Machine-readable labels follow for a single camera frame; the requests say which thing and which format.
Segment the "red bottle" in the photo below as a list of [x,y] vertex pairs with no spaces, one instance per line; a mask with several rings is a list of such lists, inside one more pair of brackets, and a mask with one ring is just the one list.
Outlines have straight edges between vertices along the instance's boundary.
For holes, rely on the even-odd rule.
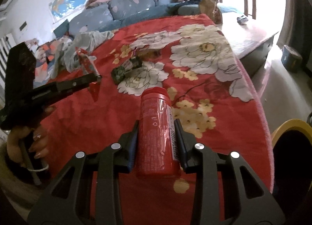
[[168,93],[164,88],[149,88],[141,98],[137,175],[179,176],[180,163]]

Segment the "radiator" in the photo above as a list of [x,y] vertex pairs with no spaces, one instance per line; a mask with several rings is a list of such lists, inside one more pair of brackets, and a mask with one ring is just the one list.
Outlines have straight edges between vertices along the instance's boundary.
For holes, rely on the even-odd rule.
[[12,34],[0,38],[0,86],[5,89],[5,72],[7,69],[7,56],[12,47],[16,46]]

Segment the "poster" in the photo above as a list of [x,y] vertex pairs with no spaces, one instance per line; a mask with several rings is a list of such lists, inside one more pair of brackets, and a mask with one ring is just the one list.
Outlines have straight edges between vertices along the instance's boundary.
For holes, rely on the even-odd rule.
[[55,22],[71,15],[84,7],[87,0],[54,0],[50,3],[50,11]]

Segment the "bottle label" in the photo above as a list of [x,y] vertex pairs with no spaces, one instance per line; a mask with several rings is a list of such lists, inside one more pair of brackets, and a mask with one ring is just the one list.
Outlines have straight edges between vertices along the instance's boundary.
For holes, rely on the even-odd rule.
[[167,105],[167,118],[168,118],[168,127],[170,129],[172,158],[175,161],[180,161],[179,150],[177,148],[177,140],[176,140],[176,136],[175,136],[174,117],[172,115],[171,106],[169,106],[169,105]]

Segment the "red floral bedspread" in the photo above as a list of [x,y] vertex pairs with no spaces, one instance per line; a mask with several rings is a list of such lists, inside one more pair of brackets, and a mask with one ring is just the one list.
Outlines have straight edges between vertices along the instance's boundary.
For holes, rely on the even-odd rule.
[[[144,62],[117,86],[110,73],[135,47],[161,49],[162,56]],[[142,92],[162,86],[184,130],[216,152],[238,151],[270,188],[271,147],[258,112],[261,105],[253,99],[253,87],[245,79],[249,77],[227,40],[206,15],[166,17],[122,28],[92,55],[103,76],[99,100],[94,102],[87,90],[79,91],[58,102],[56,112],[42,122],[51,136],[47,159],[52,175],[76,152],[99,152],[131,131],[139,118]],[[57,80],[80,75],[62,72]],[[194,189],[195,175],[139,180],[134,173],[121,174],[124,224],[190,224]]]

